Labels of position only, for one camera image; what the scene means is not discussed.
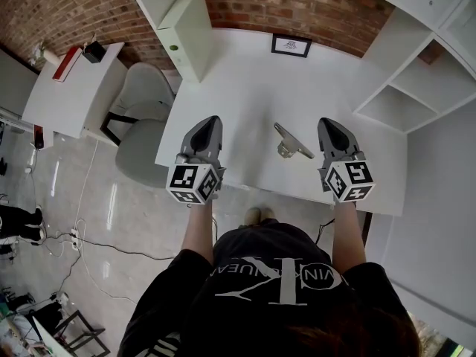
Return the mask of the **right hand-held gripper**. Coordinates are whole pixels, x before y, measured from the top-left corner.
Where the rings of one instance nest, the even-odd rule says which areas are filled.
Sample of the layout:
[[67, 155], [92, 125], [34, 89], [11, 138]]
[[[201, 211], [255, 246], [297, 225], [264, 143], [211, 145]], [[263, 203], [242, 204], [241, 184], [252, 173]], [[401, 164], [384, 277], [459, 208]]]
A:
[[[370, 168], [354, 134], [339, 122], [321, 118], [318, 140], [325, 160], [318, 171], [324, 192], [331, 192], [335, 202], [358, 202], [375, 187]], [[333, 158], [333, 152], [345, 156]]]

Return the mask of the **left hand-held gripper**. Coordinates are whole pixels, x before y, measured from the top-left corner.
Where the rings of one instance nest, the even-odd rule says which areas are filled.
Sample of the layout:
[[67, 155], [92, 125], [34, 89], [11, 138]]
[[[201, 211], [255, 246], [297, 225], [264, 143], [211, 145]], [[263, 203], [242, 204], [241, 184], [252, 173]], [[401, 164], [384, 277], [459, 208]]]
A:
[[217, 159], [221, 150], [222, 121], [213, 115], [184, 136], [181, 154], [176, 156], [167, 174], [167, 192], [177, 202], [187, 205], [206, 205], [215, 199], [226, 169], [219, 162], [212, 164], [199, 158]]

